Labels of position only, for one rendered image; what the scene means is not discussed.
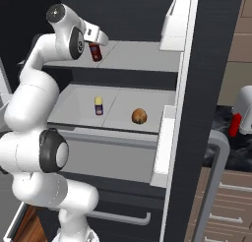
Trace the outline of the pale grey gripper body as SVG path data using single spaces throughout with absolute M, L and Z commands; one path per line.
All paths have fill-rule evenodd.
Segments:
M 108 44 L 108 36 L 102 30 L 91 30 L 89 32 L 89 42 L 106 46 Z

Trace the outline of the red ketchup bottle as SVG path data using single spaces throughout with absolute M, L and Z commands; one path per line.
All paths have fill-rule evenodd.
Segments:
M 95 62 L 99 62 L 102 59 L 101 51 L 98 44 L 90 43 L 90 51 Z

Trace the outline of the black open fridge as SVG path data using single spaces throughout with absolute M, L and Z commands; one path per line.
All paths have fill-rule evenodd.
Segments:
M 158 42 L 159 49 L 164 18 L 172 1 L 0 0 L 0 98 L 3 101 L 0 108 L 0 138 L 10 131 L 4 121 L 4 114 L 12 95 L 20 84 L 20 74 L 26 60 L 29 58 L 37 39 L 43 34 L 54 32 L 52 25 L 46 19 L 46 13 L 51 6 L 55 4 L 68 6 L 84 21 L 98 26 L 108 36 L 108 43 L 111 40 Z M 42 71 L 56 81 L 60 93 L 70 85 L 174 91 L 175 101 L 172 106 L 175 106 L 177 110 L 184 50 L 182 52 L 173 51 L 180 53 L 177 72 L 53 67 L 46 66 L 46 63 L 43 65 Z M 48 119 L 47 126 L 57 130 L 58 133 L 60 130 L 73 131 L 81 128 L 157 134 L 158 137 L 159 132 L 159 129 L 157 133 L 151 133 L 51 123 Z M 100 191 L 104 191 L 128 196 L 163 199 L 164 209 L 167 183 L 165 188 L 160 188 L 145 182 L 65 172 L 63 168 L 58 172 L 63 177 L 95 187 L 98 191 L 98 201 L 101 199 Z M 60 232 L 59 210 L 46 207 L 37 208 L 48 242 L 52 242 Z

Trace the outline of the grey fridge shelf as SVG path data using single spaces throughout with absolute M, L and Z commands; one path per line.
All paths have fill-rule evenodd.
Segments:
M 88 46 L 78 60 L 46 63 L 53 67 L 81 67 L 117 70 L 177 72 L 180 53 L 160 51 L 158 42 L 110 40 L 100 48 L 102 59 L 95 62 Z
M 102 115 L 95 114 L 96 96 L 102 97 Z M 157 133 L 163 108 L 173 105 L 174 101 L 174 91 L 70 85 L 60 93 L 48 121 Z M 143 108 L 147 113 L 144 124 L 132 122 L 132 113 L 137 108 Z

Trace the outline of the yellow-capped blue condiment bottle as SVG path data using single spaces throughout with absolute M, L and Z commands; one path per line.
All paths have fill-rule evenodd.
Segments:
M 102 97 L 96 96 L 94 98 L 94 109 L 96 115 L 102 115 L 103 114 L 103 103 L 102 103 Z

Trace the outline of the black fridge door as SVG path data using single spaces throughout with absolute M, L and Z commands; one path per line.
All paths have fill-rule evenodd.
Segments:
M 241 0 L 191 0 L 159 242 L 183 242 Z

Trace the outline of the grey fridge crisper drawer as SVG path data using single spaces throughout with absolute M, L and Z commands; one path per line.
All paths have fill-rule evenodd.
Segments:
M 150 183 L 158 135 L 77 128 L 60 130 L 69 145 L 65 172 Z

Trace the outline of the white door bin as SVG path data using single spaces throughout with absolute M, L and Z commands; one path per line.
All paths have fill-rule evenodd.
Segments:
M 169 172 L 176 107 L 166 105 L 163 109 L 157 138 L 157 149 L 151 186 L 165 188 Z
M 173 0 L 164 18 L 159 49 L 184 50 L 190 0 Z

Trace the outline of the brown round food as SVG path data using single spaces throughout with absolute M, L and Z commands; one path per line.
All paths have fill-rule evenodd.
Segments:
M 135 124 L 144 124 L 147 118 L 147 113 L 143 108 L 137 108 L 132 113 L 132 122 Z

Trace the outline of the black freezer drawer front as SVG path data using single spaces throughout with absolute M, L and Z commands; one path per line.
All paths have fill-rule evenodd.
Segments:
M 100 191 L 101 199 L 94 212 L 109 212 L 134 217 L 152 214 L 148 225 L 140 226 L 87 216 L 88 224 L 100 242 L 158 242 L 163 199 L 128 196 Z

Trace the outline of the brown drawer cabinet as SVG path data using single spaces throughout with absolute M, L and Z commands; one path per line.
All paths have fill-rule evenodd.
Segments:
M 226 170 L 222 174 L 222 184 L 252 188 L 252 173 Z M 222 242 L 252 242 L 252 193 L 219 188 L 211 214 L 243 219 L 243 223 L 208 220 L 204 238 Z

